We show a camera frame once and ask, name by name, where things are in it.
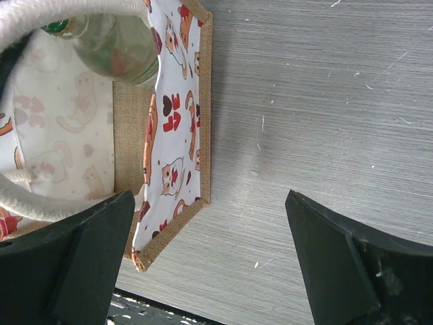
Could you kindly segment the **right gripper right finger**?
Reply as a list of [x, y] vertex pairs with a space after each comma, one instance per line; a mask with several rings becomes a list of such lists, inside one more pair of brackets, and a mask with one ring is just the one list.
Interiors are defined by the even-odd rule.
[[290, 191], [286, 213], [316, 324], [431, 324], [432, 247]]

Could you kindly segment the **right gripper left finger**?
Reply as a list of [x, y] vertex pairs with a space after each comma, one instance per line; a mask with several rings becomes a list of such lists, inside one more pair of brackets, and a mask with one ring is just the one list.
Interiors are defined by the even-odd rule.
[[105, 324], [134, 210], [124, 191], [1, 242], [1, 323]]

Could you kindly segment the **cat print canvas bag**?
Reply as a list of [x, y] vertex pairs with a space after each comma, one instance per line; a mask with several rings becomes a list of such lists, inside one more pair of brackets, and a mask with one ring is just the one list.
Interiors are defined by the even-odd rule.
[[[93, 14], [151, 28], [153, 88], [94, 73], [41, 29]], [[2, 1], [1, 241], [130, 190], [124, 256], [145, 271], [210, 202], [211, 52], [198, 1]]]

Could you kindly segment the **clear bottle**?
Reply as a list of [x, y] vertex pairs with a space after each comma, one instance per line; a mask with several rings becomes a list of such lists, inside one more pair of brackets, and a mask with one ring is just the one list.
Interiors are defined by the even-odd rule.
[[137, 16], [81, 15], [52, 22], [44, 32], [69, 41], [94, 73], [153, 88], [159, 63], [151, 28]]

